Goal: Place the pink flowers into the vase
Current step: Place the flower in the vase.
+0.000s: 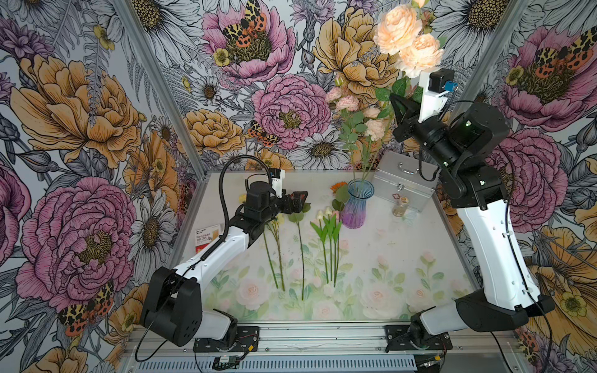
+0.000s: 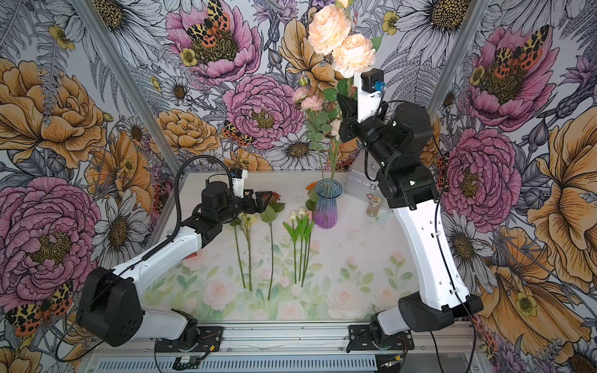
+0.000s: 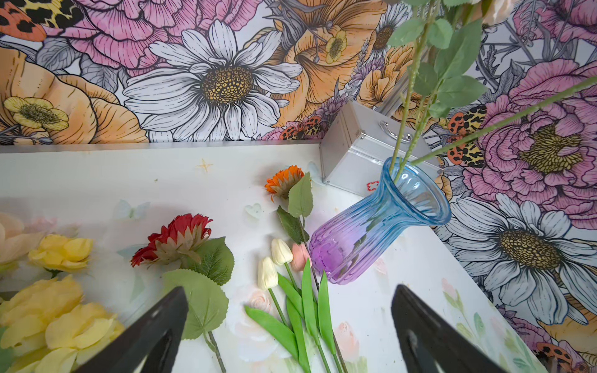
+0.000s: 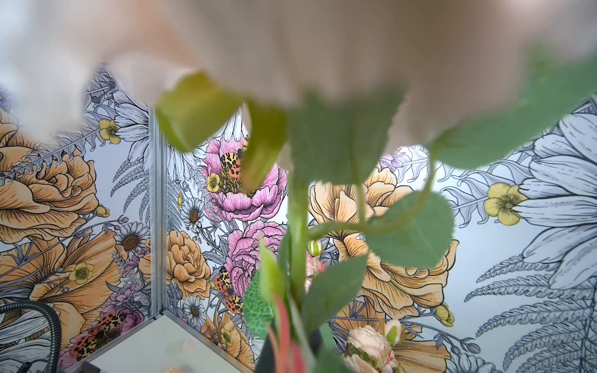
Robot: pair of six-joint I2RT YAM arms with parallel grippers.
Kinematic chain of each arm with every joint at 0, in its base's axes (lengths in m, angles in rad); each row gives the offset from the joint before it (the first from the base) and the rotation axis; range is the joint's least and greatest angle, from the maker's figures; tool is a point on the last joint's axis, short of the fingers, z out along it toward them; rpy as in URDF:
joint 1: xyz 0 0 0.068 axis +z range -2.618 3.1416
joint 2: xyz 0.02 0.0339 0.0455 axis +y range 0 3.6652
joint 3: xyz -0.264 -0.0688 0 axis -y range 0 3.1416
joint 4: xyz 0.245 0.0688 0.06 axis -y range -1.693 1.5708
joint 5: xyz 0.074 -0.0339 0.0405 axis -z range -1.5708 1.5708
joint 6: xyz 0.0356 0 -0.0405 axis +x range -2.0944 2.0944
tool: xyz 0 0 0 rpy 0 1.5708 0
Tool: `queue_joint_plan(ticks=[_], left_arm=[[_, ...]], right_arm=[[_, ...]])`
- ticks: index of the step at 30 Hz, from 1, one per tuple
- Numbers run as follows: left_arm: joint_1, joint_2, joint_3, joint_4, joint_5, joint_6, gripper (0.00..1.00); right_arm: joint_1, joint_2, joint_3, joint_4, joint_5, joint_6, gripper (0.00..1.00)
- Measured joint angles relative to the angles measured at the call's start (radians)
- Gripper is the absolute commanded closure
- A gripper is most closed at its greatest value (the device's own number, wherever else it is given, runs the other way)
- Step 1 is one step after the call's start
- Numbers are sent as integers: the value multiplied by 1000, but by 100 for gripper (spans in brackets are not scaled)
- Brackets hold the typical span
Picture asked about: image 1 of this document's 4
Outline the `peach rose flower stem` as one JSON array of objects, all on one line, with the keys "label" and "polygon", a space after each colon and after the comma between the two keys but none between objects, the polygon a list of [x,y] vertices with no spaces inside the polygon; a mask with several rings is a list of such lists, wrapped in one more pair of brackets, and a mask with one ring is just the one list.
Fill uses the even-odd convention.
[{"label": "peach rose flower stem", "polygon": [[396,57],[394,67],[402,76],[418,82],[429,68],[439,68],[444,49],[439,39],[423,33],[420,10],[412,5],[399,5],[379,17],[374,42],[381,54]]}]

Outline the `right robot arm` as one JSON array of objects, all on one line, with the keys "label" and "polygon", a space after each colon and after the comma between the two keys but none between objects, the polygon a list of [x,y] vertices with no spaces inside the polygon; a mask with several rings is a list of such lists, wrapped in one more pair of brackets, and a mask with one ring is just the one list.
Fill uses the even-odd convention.
[{"label": "right robot arm", "polygon": [[445,125],[436,113],[422,119],[423,106],[412,99],[391,94],[390,103],[394,137],[413,138],[438,164],[443,189],[470,236],[483,287],[413,315],[408,331],[390,339],[389,347],[409,342],[425,348],[431,339],[462,329],[514,330],[554,311],[553,298],[536,286],[516,240],[509,214],[514,189],[485,161],[508,136],[502,113],[475,102]]}]

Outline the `pink carnation flower stem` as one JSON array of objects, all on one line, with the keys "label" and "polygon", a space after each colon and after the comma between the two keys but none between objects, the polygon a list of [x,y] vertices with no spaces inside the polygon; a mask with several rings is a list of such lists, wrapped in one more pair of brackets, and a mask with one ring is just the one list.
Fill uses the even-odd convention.
[{"label": "pink carnation flower stem", "polygon": [[349,155],[349,164],[356,177],[362,173],[361,179],[367,177],[367,169],[371,157],[371,138],[367,135],[368,127],[359,99],[350,93],[345,79],[336,75],[334,87],[326,94],[326,101],[333,111],[333,118],[340,121],[338,139],[342,150]]}]

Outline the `pale pink flower stem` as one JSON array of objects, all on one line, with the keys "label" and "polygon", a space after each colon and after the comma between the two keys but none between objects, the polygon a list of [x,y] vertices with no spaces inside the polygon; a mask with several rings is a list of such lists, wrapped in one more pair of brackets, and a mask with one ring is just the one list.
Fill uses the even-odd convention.
[{"label": "pale pink flower stem", "polygon": [[385,117],[380,117],[382,110],[377,107],[369,107],[363,111],[365,115],[364,132],[366,138],[365,145],[363,145],[362,152],[362,179],[368,178],[368,175],[373,170],[374,163],[382,148],[383,139],[386,136],[388,129],[388,121]]}]

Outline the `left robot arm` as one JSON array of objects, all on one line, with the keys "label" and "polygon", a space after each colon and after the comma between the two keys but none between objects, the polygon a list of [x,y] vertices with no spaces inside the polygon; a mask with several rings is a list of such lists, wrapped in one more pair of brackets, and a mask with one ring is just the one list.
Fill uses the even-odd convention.
[{"label": "left robot arm", "polygon": [[224,232],[200,253],[174,268],[160,267],[149,281],[140,323],[179,347],[192,340],[228,351],[239,340],[237,319],[203,306],[203,294],[215,276],[247,251],[280,214],[303,211],[306,191],[287,193],[276,181],[257,181],[247,199],[225,222]]}]

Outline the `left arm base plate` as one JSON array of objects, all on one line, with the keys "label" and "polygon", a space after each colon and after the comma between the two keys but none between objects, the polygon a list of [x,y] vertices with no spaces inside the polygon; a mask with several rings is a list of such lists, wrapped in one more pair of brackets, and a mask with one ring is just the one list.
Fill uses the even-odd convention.
[{"label": "left arm base plate", "polygon": [[236,326],[222,340],[197,338],[195,353],[253,353],[258,350],[261,328],[259,326]]}]

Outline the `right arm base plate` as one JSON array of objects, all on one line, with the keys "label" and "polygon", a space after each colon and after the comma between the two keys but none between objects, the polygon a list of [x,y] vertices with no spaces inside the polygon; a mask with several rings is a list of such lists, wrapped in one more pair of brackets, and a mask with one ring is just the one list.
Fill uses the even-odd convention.
[{"label": "right arm base plate", "polygon": [[386,352],[390,351],[449,351],[452,341],[449,334],[431,336],[410,324],[384,326]]}]

